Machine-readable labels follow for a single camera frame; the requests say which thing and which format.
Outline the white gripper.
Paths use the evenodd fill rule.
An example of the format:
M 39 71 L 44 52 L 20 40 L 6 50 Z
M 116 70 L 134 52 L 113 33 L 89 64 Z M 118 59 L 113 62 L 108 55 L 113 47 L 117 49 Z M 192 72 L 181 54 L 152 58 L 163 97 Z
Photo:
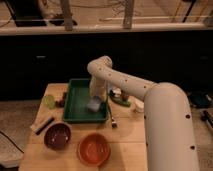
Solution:
M 106 81 L 92 76 L 89 84 L 89 91 L 91 97 L 97 96 L 100 99 L 105 99 Z

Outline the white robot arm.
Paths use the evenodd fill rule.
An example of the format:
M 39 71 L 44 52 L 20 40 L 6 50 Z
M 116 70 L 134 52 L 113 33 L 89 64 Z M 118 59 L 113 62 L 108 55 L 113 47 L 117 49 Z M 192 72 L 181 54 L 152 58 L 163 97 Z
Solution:
M 89 62 L 87 70 L 92 92 L 109 82 L 144 102 L 148 171 L 200 171 L 190 104 L 181 88 L 113 70 L 108 56 Z

